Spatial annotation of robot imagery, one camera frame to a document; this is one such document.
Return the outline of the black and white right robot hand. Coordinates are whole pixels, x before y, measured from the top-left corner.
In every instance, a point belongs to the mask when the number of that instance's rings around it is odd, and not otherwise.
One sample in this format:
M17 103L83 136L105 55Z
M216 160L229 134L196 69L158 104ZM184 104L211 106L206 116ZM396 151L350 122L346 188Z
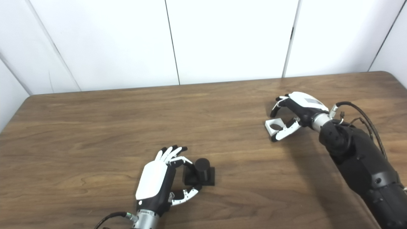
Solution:
M295 117L286 124L280 118L275 118L281 108L288 108L295 114ZM272 119L266 121L266 128L272 142L284 139L301 127L309 127L320 133L323 125L331 121L329 109L315 97L302 92L292 92L277 97L270 117Z

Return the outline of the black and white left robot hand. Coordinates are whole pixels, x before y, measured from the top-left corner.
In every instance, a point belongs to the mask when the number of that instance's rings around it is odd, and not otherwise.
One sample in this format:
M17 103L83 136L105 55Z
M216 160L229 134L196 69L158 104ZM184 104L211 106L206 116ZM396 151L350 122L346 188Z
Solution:
M177 145L164 147L154 160L144 166L135 193L137 211L151 211L153 215L162 217L170 207L185 203L201 191L201 184L183 190L172 190L177 168L182 165L194 168L189 159L179 155L187 149Z

